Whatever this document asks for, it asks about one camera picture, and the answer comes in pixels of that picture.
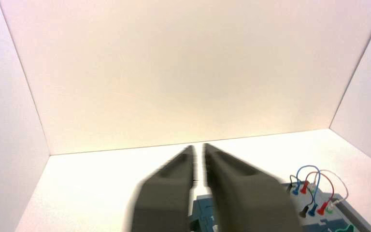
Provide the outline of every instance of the blue circuit board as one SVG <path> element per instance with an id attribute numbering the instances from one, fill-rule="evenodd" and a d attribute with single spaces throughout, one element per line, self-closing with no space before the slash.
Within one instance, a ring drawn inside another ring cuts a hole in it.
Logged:
<path id="1" fill-rule="evenodd" d="M 289 184 L 283 184 L 284 189 L 287 189 Z M 363 219 L 363 217 L 354 210 L 346 201 L 342 201 L 333 207 L 330 213 L 325 212 L 323 215 L 319 213 L 314 216 L 309 215 L 314 204 L 310 205 L 306 216 L 300 216 L 300 212 L 304 206 L 312 201 L 309 192 L 295 195 L 292 191 L 295 189 L 294 184 L 290 194 L 292 203 L 298 211 L 298 219 L 302 225 L 304 232 L 371 232 L 371 225 Z M 316 208 L 320 208 L 323 202 L 327 201 L 331 196 L 330 193 L 324 193 L 317 189 L 316 192 Z M 339 194 L 335 194 L 333 201 L 342 199 Z M 198 196 L 193 202 L 192 215 L 189 216 L 192 231 L 195 232 L 219 232 L 217 223 L 214 218 L 214 207 L 211 195 Z"/>

